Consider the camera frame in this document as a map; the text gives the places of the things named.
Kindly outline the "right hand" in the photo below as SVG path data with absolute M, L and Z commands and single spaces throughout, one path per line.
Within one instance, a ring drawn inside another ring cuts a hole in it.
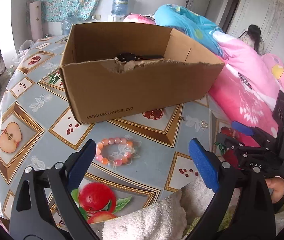
M 284 196 L 284 179 L 280 177 L 267 178 L 265 180 L 266 185 L 272 190 L 271 200 L 275 204 L 281 200 Z

